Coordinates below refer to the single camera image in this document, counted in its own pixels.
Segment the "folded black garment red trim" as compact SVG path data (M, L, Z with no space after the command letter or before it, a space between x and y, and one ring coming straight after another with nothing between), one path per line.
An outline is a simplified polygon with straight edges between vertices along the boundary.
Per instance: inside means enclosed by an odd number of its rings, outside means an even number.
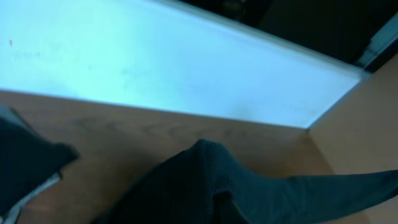
M1 119L1 215L78 158L72 147L48 142Z

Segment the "folded white garment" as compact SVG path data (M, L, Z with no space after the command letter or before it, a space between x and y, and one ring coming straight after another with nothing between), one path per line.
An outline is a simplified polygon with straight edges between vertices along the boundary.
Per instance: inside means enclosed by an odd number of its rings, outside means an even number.
M28 203L29 200L56 184L61 180L60 173L55 173L50 178L48 178L44 183L39 185L36 189L31 191L29 194L21 198L15 205L13 205L8 212L4 215L1 215L1 224L15 224L19 218L19 214L24 206Z

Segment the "white whiteboard panel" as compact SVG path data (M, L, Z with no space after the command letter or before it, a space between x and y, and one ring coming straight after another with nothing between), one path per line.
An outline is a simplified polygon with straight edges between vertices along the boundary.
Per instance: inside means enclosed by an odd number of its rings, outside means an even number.
M367 73L177 1L1 2L1 88L308 128Z

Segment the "black shorts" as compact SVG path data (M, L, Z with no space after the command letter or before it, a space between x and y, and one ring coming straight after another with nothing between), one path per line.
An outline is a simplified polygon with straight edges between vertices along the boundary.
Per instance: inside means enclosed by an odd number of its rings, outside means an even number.
M322 223L397 195L397 171L266 177L201 139L141 177L98 223Z

